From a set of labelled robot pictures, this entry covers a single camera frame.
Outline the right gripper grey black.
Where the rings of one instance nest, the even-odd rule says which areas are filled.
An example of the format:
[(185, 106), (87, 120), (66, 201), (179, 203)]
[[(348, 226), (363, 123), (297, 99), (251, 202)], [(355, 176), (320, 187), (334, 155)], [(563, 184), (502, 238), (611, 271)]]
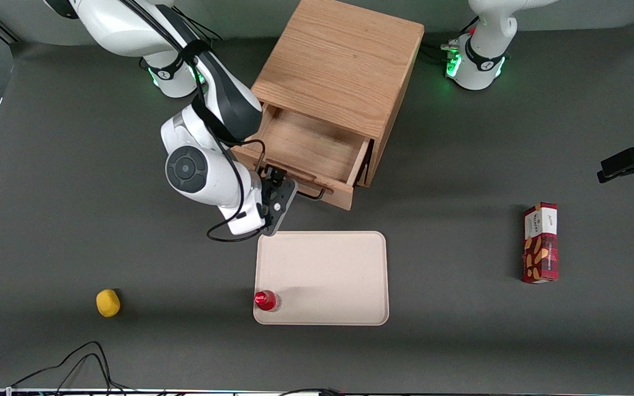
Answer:
[(262, 235), (275, 235), (297, 195), (298, 184), (285, 179), (286, 170), (266, 166), (266, 179), (262, 179), (262, 205), (264, 220)]

